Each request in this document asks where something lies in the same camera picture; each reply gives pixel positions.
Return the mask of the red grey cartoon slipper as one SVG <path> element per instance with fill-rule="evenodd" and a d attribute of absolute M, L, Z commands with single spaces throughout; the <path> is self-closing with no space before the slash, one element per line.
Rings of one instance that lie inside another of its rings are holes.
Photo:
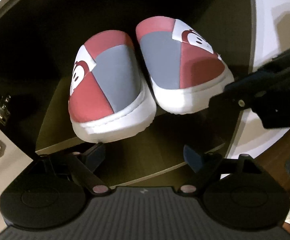
<path fill-rule="evenodd" d="M 91 143 L 133 137 L 153 122 L 156 102 L 127 33 L 102 31 L 79 48 L 68 111 L 76 136 Z"/>

